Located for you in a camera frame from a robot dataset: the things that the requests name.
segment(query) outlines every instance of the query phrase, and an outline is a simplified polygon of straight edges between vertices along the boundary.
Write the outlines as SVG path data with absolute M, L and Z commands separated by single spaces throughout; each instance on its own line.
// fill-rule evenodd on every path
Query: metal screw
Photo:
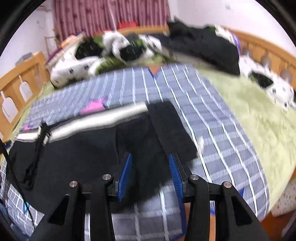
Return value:
M 190 175 L 190 178 L 191 178 L 192 180 L 198 180 L 198 179 L 199 179 L 199 176 L 196 175 L 196 174 L 192 174 L 192 175 Z
M 230 182 L 224 182 L 224 187 L 226 187 L 226 188 L 231 188 L 231 183 Z
M 103 175 L 103 179 L 104 180 L 110 180 L 111 179 L 111 175 L 110 174 L 105 174 L 105 175 Z
M 72 181 L 72 182 L 69 183 L 69 186 L 73 188 L 73 187 L 76 187 L 77 184 L 78 183 L 76 181 Z

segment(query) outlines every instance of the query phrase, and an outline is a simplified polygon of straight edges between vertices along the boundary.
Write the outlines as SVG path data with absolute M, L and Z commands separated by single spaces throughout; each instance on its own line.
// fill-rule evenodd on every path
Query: green cloth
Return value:
M 143 61 L 137 62 L 137 66 L 149 66 L 149 65 L 162 65 L 165 64 L 165 58 L 161 54 L 155 54 L 152 58 L 144 59 Z M 123 69 L 125 67 L 130 67 L 129 64 L 125 64 L 121 62 L 116 57 L 106 57 L 106 60 L 103 61 L 97 68 L 96 68 L 96 75 L 103 74 L 112 70 Z
M 268 182 L 271 209 L 296 166 L 296 111 L 284 111 L 248 78 L 197 69 L 214 85 L 251 140 Z
M 101 48 L 104 48 L 104 43 L 103 43 L 103 34 L 98 34 L 93 36 L 94 42 L 99 45 Z

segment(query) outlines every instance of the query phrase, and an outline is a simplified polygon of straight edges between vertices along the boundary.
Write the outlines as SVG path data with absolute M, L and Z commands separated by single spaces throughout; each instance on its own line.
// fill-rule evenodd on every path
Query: blue gripper pad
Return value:
M 180 176 L 179 170 L 177 168 L 175 158 L 174 158 L 174 156 L 172 154 L 169 155 L 168 161 L 169 161 L 170 173 L 172 175 L 172 180 L 173 180 L 173 183 L 174 183 L 174 187 L 175 187 L 177 197 L 180 200 L 183 200 L 183 198 L 184 198 L 183 182 L 181 180 L 181 176 Z
M 129 179 L 129 176 L 131 174 L 131 163 L 132 163 L 132 157 L 131 157 L 131 154 L 129 153 L 129 155 L 128 155 L 127 159 L 126 159 L 126 163 L 124 165 L 123 171 L 121 173 L 119 183 L 118 183 L 117 199 L 118 199 L 119 202 L 124 197 L 126 189 L 127 189 L 128 179 Z

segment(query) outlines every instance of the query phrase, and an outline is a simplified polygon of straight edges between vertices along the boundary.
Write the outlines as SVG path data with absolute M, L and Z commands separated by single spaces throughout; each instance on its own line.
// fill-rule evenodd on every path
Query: polka dot fabric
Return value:
M 271 210 L 274 217 L 296 210 L 296 179 L 290 181 L 283 195 Z

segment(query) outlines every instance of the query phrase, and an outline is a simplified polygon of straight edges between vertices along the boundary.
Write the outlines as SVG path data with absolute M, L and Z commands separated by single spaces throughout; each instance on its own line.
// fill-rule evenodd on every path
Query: mattress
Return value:
M 228 102 L 224 101 L 227 95 L 217 92 L 192 65 L 169 64 L 161 67 L 157 74 L 152 74 L 149 68 L 129 68 L 78 82 L 34 102 L 23 126 L 36 128 L 41 120 L 53 124 L 75 116 L 90 99 L 104 96 L 108 97 L 107 106 L 169 99 L 199 152 L 200 157 L 192 160 L 192 173 L 217 184 L 232 182 L 260 220 L 268 214 L 269 183 L 253 140 L 238 121 L 238 112 L 234 115 Z M 205 145 L 203 151 L 197 145 L 201 137 Z M 4 161 L 1 175 L 5 188 L 0 195 L 6 200 L 8 213 L 14 222 L 30 235 L 33 229 L 28 213 L 23 214 L 19 193 L 5 180 L 5 168 Z M 43 214 L 33 207 L 30 210 L 38 224 Z M 215 212 L 213 203 L 211 212 Z M 113 214 L 112 218 L 117 240 L 175 240 L 186 230 L 184 206 L 179 206 L 172 183 L 162 186 L 152 199 L 136 204 L 126 213 Z M 155 223 L 162 228 L 151 228 Z M 89 240 L 88 214 L 85 239 Z

